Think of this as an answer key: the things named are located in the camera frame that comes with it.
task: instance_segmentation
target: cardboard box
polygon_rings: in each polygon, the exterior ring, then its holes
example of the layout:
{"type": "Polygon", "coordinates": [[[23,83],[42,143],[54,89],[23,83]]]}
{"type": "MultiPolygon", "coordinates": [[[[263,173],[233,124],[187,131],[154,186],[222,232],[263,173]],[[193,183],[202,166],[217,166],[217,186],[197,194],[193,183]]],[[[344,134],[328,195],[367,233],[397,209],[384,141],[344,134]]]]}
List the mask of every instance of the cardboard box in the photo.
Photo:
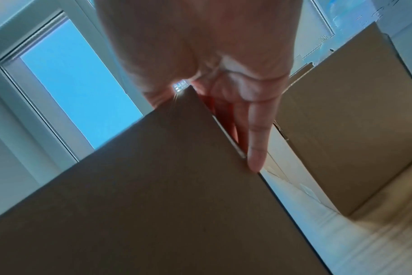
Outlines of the cardboard box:
{"type": "Polygon", "coordinates": [[[192,87],[0,216],[0,274],[330,274],[192,87]]]}
{"type": "Polygon", "coordinates": [[[269,153],[344,215],[412,163],[412,76],[374,23],[285,91],[269,153]]]}

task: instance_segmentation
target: brown cardboard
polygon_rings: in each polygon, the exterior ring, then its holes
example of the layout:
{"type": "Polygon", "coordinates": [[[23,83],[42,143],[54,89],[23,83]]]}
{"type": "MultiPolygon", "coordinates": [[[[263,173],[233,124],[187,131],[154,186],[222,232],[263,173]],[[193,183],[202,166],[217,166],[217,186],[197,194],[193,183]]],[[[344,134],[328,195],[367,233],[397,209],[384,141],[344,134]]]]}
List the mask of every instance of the brown cardboard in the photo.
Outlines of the brown cardboard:
{"type": "Polygon", "coordinates": [[[287,89],[276,122],[289,181],[349,215],[412,163],[412,78],[372,24],[287,89]]]}
{"type": "Polygon", "coordinates": [[[0,217],[0,274],[329,274],[192,88],[0,217]]]}

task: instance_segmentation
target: window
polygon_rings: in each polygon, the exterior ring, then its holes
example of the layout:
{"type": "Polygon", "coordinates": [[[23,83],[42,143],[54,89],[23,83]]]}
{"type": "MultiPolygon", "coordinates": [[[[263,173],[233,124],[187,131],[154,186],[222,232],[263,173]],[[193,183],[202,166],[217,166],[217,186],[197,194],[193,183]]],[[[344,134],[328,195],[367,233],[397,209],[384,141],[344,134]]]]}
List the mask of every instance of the window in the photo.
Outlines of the window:
{"type": "Polygon", "coordinates": [[[64,14],[24,44],[0,66],[78,159],[143,116],[64,14]]]}

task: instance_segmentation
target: glass pane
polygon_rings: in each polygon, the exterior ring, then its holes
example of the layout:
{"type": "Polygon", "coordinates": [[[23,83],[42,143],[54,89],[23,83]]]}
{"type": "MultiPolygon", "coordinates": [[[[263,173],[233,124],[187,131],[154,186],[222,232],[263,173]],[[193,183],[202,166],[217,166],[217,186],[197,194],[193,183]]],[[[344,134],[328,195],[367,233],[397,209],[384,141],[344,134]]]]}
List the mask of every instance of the glass pane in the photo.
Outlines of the glass pane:
{"type": "Polygon", "coordinates": [[[142,117],[70,20],[20,58],[93,148],[142,117]]]}

